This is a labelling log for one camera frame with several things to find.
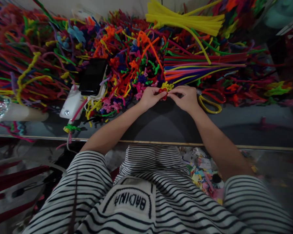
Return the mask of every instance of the striped shirt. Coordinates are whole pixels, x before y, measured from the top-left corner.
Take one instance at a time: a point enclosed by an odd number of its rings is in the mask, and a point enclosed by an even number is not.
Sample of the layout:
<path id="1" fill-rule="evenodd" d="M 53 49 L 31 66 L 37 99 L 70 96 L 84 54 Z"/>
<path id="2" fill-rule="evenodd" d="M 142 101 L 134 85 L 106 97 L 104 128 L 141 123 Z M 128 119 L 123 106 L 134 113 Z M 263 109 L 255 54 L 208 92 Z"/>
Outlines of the striped shirt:
<path id="1" fill-rule="evenodd" d="M 114 184 L 103 155 L 77 154 L 24 233 L 67 232 L 76 187 L 76 233 L 293 233 L 260 180 L 231 177 L 221 206 L 193 184 L 173 146 L 129 146 Z"/>

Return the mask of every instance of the yellow scissor handle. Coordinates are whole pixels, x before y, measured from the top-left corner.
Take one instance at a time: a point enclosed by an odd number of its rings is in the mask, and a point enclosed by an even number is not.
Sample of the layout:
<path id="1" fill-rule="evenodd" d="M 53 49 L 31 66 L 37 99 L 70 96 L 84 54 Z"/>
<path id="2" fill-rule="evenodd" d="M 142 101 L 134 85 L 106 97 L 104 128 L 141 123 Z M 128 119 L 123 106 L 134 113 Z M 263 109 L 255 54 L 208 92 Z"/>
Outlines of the yellow scissor handle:
<path id="1" fill-rule="evenodd" d="M 200 102 L 200 104 L 201 104 L 201 107 L 202 107 L 206 112 L 208 112 L 208 113 L 211 113 L 211 114 L 218 114 L 218 113 L 220 113 L 220 112 L 222 111 L 222 107 L 221 107 L 221 105 L 218 105 L 217 103 L 214 103 L 214 102 L 211 102 L 211 101 L 205 99 L 202 95 L 199 96 L 199 102 Z M 207 102 L 208 104 L 217 107 L 218 110 L 217 110 L 217 111 L 212 111 L 212 110 L 208 109 L 208 108 L 203 104 L 203 102 Z"/>

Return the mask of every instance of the forearm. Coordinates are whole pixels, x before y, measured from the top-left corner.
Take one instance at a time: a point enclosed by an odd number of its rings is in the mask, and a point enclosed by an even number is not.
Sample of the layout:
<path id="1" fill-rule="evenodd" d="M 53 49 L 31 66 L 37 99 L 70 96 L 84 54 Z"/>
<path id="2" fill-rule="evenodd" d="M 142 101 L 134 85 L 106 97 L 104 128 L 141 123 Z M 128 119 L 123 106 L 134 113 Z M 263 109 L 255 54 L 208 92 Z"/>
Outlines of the forearm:
<path id="1" fill-rule="evenodd" d="M 93 134 L 80 150 L 92 150 L 105 155 L 124 135 L 133 122 L 145 112 L 140 105 L 135 105 L 125 113 L 112 120 Z"/>
<path id="2" fill-rule="evenodd" d="M 201 108 L 190 113 L 200 132 L 204 146 L 215 161 L 226 181 L 235 175 L 251 175 L 253 171 L 238 148 L 209 119 Z"/>

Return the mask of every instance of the table edge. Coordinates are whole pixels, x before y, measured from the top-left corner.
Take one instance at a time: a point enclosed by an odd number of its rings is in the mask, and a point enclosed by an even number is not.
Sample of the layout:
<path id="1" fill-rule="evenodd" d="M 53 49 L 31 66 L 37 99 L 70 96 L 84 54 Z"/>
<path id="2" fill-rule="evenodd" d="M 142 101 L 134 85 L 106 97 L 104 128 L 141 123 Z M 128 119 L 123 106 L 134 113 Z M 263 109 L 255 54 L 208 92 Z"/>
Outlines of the table edge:
<path id="1" fill-rule="evenodd" d="M 12 137 L 11 135 L 0 134 L 0 137 Z M 67 137 L 53 137 L 53 136 L 24 136 L 29 139 L 43 139 L 43 140 L 67 140 Z M 72 138 L 74 141 L 87 141 L 87 138 Z M 185 143 L 185 142 L 160 142 L 160 141 L 136 141 L 136 140 L 120 140 L 119 142 L 136 143 L 136 144 L 156 144 L 156 145 L 176 145 L 176 146 L 204 146 L 201 143 Z M 236 145 L 239 149 L 251 150 L 287 150 L 293 151 L 292 147 L 275 147 L 275 146 L 251 146 L 251 145 Z"/>

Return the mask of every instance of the gray table surface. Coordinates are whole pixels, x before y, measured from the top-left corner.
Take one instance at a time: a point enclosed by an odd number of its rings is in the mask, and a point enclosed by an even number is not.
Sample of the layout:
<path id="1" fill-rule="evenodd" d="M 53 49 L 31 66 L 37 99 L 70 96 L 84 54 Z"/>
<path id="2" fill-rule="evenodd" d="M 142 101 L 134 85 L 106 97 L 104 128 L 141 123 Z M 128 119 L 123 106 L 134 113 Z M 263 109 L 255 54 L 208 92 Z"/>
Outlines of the gray table surface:
<path id="1" fill-rule="evenodd" d="M 266 117 L 267 123 L 277 124 L 279 127 L 259 131 L 258 126 L 263 116 Z M 270 105 L 241 108 L 226 104 L 221 113 L 209 114 L 209 117 L 235 145 L 241 148 L 293 148 L 293 116 L 288 107 Z M 26 135 L 32 138 L 65 140 L 67 133 L 63 131 L 63 127 L 67 123 L 67 119 L 51 114 L 45 122 L 27 122 Z M 86 129 L 75 133 L 73 140 L 87 140 L 103 124 L 93 124 L 90 128 L 89 123 L 81 123 L 80 127 Z M 0 127 L 0 136 L 7 135 L 6 130 Z M 159 102 L 141 115 L 121 140 L 174 145 L 202 144 L 192 118 L 171 99 Z"/>

